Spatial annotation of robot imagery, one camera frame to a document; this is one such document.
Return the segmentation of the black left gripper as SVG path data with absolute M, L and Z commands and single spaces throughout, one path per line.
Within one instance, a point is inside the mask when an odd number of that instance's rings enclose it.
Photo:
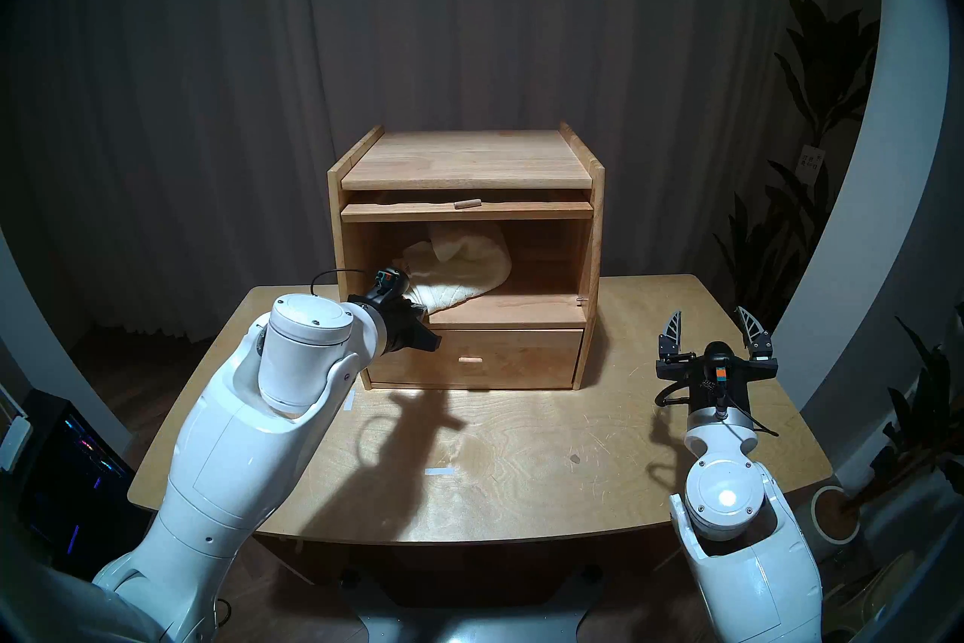
M 384 353 L 408 348 L 433 353 L 439 349 L 441 337 L 424 324 L 430 323 L 430 301 L 405 297 L 398 289 L 372 289 L 366 295 L 353 294 L 353 302 L 375 311 L 383 321 L 387 332 Z

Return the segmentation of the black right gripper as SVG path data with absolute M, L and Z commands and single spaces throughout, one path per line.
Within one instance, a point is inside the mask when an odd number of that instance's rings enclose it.
M 656 395 L 658 407 L 687 405 L 693 414 L 699 409 L 739 409 L 751 412 L 747 385 L 774 379 L 778 361 L 770 333 L 744 307 L 737 307 L 744 346 L 749 359 L 738 356 L 723 341 L 706 345 L 703 355 L 680 352 L 682 312 L 677 310 L 658 337 L 656 376 L 669 381 Z

